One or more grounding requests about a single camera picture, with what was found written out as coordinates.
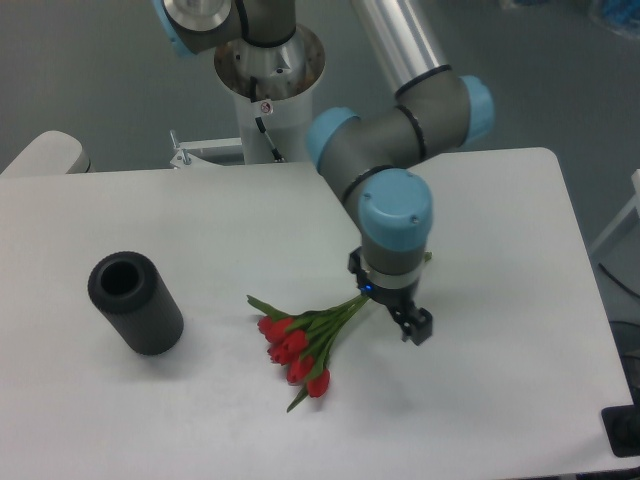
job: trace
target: metal pipe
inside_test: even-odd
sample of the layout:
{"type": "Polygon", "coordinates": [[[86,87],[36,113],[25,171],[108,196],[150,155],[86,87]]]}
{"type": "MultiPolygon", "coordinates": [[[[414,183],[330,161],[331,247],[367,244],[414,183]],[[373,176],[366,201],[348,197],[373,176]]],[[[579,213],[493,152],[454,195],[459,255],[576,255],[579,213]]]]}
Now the metal pipe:
{"type": "Polygon", "coordinates": [[[416,0],[351,0],[394,93],[447,65],[416,0]]]}
{"type": "Polygon", "coordinates": [[[208,32],[224,23],[231,11],[231,0],[164,0],[164,7],[183,28],[208,32]]]}

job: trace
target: black cylinder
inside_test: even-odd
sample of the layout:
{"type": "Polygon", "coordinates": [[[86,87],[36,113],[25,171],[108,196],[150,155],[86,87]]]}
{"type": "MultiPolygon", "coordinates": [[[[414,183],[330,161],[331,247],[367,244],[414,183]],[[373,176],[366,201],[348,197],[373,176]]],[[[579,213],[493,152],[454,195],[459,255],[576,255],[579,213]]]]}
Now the black cylinder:
{"type": "Polygon", "coordinates": [[[134,351],[158,355],[180,339],[182,314],[144,255],[109,255],[91,272],[88,289],[93,304],[134,351]]]}

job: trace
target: cable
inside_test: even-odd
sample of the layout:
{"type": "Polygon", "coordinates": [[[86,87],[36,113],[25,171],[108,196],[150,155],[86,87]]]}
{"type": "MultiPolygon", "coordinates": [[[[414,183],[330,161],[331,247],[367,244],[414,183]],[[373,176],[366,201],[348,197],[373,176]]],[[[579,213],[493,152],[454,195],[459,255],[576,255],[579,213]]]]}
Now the cable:
{"type": "MultiPolygon", "coordinates": [[[[256,77],[250,78],[251,84],[249,89],[249,100],[251,103],[256,103],[258,101],[258,79],[256,77]]],[[[261,117],[256,117],[256,125],[258,126],[258,130],[260,133],[264,135],[264,138],[267,140],[269,144],[269,148],[271,149],[271,154],[273,155],[273,160],[276,163],[286,163],[287,161],[280,153],[280,150],[275,146],[273,140],[271,139],[271,135],[267,132],[267,127],[265,127],[264,122],[261,117]]]]}
{"type": "Polygon", "coordinates": [[[624,290],[626,293],[631,295],[633,298],[640,300],[640,293],[634,292],[629,287],[627,287],[624,283],[618,280],[609,270],[607,270],[607,268],[603,264],[599,263],[598,268],[600,268],[600,270],[602,270],[602,273],[604,273],[607,277],[609,277],[609,279],[613,283],[618,285],[622,290],[624,290]]]}

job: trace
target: green leaf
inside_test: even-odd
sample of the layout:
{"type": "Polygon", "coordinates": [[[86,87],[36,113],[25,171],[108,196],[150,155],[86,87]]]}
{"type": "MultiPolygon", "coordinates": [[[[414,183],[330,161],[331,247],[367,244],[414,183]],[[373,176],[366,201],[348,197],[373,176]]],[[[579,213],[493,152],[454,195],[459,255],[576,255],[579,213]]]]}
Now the green leaf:
{"type": "Polygon", "coordinates": [[[253,308],[260,310],[262,313],[264,313],[268,317],[271,317],[271,320],[273,320],[274,322],[277,322],[278,320],[282,320],[283,318],[287,318],[291,316],[288,313],[282,312],[277,308],[272,307],[268,303],[265,303],[261,300],[258,300],[255,297],[252,297],[251,295],[247,295],[247,301],[249,302],[249,305],[251,305],[253,308]]]}
{"type": "Polygon", "coordinates": [[[304,381],[308,382],[309,380],[313,380],[314,378],[318,378],[323,370],[325,369],[325,367],[327,366],[327,364],[329,363],[329,350],[331,350],[331,345],[333,345],[333,341],[335,339],[335,337],[338,336],[338,333],[340,332],[340,330],[336,331],[330,338],[329,338],[329,342],[327,343],[327,345],[324,347],[324,349],[322,350],[322,352],[320,352],[320,355],[318,355],[318,358],[316,359],[315,363],[313,364],[313,368],[311,369],[311,371],[307,374],[306,377],[304,377],[304,381]]]}
{"type": "Polygon", "coordinates": [[[326,311],[320,311],[320,312],[314,312],[314,311],[310,311],[310,312],[305,312],[301,315],[296,316],[296,320],[289,325],[286,328],[286,332],[292,332],[294,330],[298,330],[299,328],[302,328],[303,330],[307,330],[307,327],[311,327],[311,325],[313,325],[313,323],[318,320],[319,318],[323,318],[325,316],[327,316],[328,314],[326,313],[326,311]]]}
{"type": "Polygon", "coordinates": [[[293,402],[291,402],[289,404],[289,406],[287,407],[287,413],[289,413],[291,410],[293,410],[298,405],[300,405],[302,400],[304,400],[308,396],[309,396],[309,392],[307,391],[307,386],[305,385],[304,387],[302,387],[300,389],[300,391],[298,392],[298,395],[296,396],[296,398],[293,399],[293,402]]]}

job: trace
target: silver metal cylinder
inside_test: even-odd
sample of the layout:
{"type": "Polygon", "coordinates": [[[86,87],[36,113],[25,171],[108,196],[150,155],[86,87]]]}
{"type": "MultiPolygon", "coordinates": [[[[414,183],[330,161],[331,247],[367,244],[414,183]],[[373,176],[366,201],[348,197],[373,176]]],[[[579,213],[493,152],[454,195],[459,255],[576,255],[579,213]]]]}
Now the silver metal cylinder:
{"type": "Polygon", "coordinates": [[[302,35],[296,32],[286,43],[273,48],[254,47],[244,40],[235,42],[236,71],[250,91],[257,81],[256,99],[284,100],[293,97],[307,75],[307,55],[302,35]]]}
{"type": "Polygon", "coordinates": [[[394,93],[447,61],[416,0],[351,0],[394,93]]]}
{"type": "Polygon", "coordinates": [[[164,0],[167,13],[181,27],[207,32],[229,16],[231,0],[164,0]]]}

